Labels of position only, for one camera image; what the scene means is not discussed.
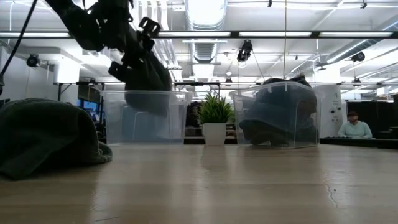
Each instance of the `green cloth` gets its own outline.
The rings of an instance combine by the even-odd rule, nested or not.
[[[0,173],[19,180],[37,169],[112,160],[89,114],[66,103],[30,98],[0,109]]]
[[[368,124],[358,121],[356,124],[347,122],[343,124],[338,131],[339,137],[352,137],[352,138],[372,138],[372,132]]]

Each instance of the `desk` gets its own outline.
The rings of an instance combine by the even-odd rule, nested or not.
[[[109,164],[0,182],[0,217],[2,224],[396,223],[396,161],[396,151],[328,145],[118,147]]]
[[[347,138],[323,138],[320,144],[332,144],[340,146],[378,147],[381,149],[398,149],[396,139],[347,139]]]

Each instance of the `potted plant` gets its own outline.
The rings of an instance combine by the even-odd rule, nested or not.
[[[232,107],[226,102],[225,97],[207,94],[197,116],[202,124],[206,145],[222,146],[225,142],[226,123],[234,116]]]

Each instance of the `man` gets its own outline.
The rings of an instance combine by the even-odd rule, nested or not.
[[[348,121],[343,124],[338,131],[339,137],[351,137],[355,139],[370,139],[372,132],[368,124],[358,120],[358,114],[355,111],[348,113]]]

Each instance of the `clear plastic bin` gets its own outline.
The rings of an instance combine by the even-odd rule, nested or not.
[[[108,144],[183,144],[189,93],[104,91]]]
[[[297,82],[275,82],[230,93],[239,145],[271,148],[316,146],[322,99]]]

